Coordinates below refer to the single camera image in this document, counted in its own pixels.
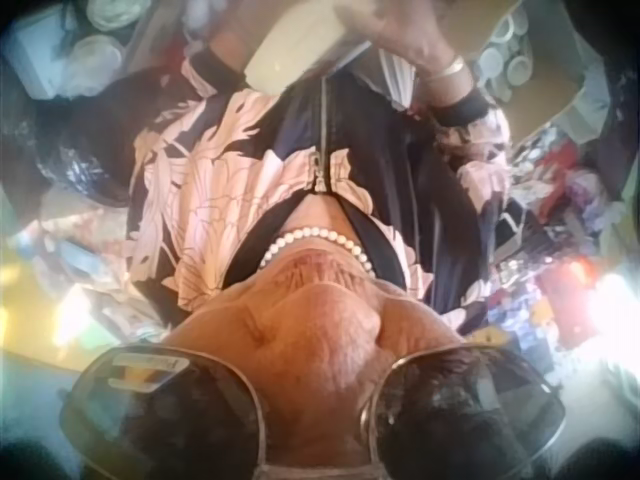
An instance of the pearl necklace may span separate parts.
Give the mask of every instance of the pearl necklace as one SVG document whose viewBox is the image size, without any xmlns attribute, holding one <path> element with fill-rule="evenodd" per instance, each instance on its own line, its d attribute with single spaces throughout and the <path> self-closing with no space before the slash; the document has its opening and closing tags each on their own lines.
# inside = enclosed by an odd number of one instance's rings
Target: pearl necklace
<svg viewBox="0 0 640 480">
<path fill-rule="evenodd" d="M 293 232 L 287 233 L 282 237 L 279 237 L 267 249 L 267 253 L 264 254 L 264 258 L 262 259 L 262 262 L 260 262 L 260 270 L 269 265 L 269 263 L 271 263 L 271 261 L 276 257 L 278 252 L 285 248 L 287 245 L 291 245 L 298 240 L 304 240 L 305 238 L 321 238 L 323 240 L 327 240 L 341 246 L 349 253 L 351 253 L 351 255 L 353 255 L 356 260 L 358 260 L 358 262 L 360 262 L 362 268 L 364 268 L 365 272 L 367 272 L 369 276 L 371 276 L 371 278 L 376 278 L 376 274 L 373 271 L 373 265 L 369 261 L 369 257 L 367 257 L 367 255 L 364 253 L 362 247 L 356 245 L 355 242 L 347 239 L 347 237 L 345 237 L 344 235 L 340 235 L 338 232 L 319 227 L 300 228 L 298 230 L 294 230 Z"/>
</svg>

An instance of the silver bracelet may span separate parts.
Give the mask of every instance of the silver bracelet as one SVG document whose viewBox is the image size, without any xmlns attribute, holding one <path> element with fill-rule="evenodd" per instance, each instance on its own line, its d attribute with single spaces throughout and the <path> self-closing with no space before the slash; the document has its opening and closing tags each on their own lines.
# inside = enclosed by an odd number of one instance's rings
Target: silver bracelet
<svg viewBox="0 0 640 480">
<path fill-rule="evenodd" d="M 462 58 L 462 56 L 458 55 L 455 60 L 453 61 L 453 63 L 448 66 L 447 68 L 445 68 L 442 72 L 437 73 L 435 75 L 432 75 L 430 77 L 427 78 L 422 78 L 423 81 L 425 82 L 431 82 L 434 80 L 440 80 L 441 78 L 445 78 L 445 77 L 449 77 L 451 75 L 454 75 L 460 71 L 462 71 L 462 69 L 464 69 L 466 63 L 464 61 L 464 58 Z"/>
</svg>

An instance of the bright light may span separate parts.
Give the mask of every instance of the bright light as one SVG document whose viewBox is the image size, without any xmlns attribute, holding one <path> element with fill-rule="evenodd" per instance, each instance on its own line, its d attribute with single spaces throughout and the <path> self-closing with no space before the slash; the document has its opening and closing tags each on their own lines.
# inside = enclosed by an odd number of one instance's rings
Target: bright light
<svg viewBox="0 0 640 480">
<path fill-rule="evenodd" d="M 7 331 L 7 323 L 9 322 L 9 314 L 7 309 L 0 307 L 0 347 L 4 345 L 4 334 Z"/>
<path fill-rule="evenodd" d="M 589 314 L 602 333 L 603 355 L 640 376 L 640 300 L 620 275 L 606 275 L 589 297 Z"/>
<path fill-rule="evenodd" d="M 4 265 L 0 268 L 0 287 L 8 287 L 18 281 L 20 277 L 20 265 Z"/>
<path fill-rule="evenodd" d="M 56 311 L 53 344 L 63 348 L 82 335 L 91 324 L 91 302 L 79 285 L 74 285 Z"/>
<path fill-rule="evenodd" d="M 571 272 L 578 278 L 578 280 L 580 280 L 580 283 L 582 283 L 583 285 L 587 284 L 589 277 L 582 262 L 571 262 L 569 268 L 571 269 Z"/>
</svg>

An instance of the woman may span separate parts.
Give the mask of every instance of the woman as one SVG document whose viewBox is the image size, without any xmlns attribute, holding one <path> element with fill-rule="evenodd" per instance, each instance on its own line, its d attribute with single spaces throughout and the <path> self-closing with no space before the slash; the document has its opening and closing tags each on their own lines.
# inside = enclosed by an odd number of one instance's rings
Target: woman
<svg viewBox="0 0 640 480">
<path fill-rule="evenodd" d="M 105 168 L 131 179 L 131 279 L 174 327 L 165 343 L 247 377 L 278 462 L 358 465 L 382 372 L 484 321 L 508 127 L 428 0 L 339 10 L 415 68 L 422 117 L 348 71 L 252 90 L 242 72 L 291 3 L 240 2 L 182 75 L 87 108 L 109 126 Z M 107 98 L 137 103 L 113 115 Z"/>
</svg>

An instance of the sunglasses lens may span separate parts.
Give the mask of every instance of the sunglasses lens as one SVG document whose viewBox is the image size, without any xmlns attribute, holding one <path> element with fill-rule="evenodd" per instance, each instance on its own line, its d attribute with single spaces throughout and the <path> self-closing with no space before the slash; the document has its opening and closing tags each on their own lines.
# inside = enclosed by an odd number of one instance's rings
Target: sunglasses lens
<svg viewBox="0 0 640 480">
<path fill-rule="evenodd" d="M 395 369 L 374 415 L 392 478 L 453 480 L 522 470 L 559 433 L 565 411 L 524 360 L 478 348 L 425 354 Z"/>
<path fill-rule="evenodd" d="M 80 378 L 61 426 L 89 463 L 128 479 L 251 479 L 260 422 L 224 365 L 164 348 L 109 352 Z"/>
</svg>

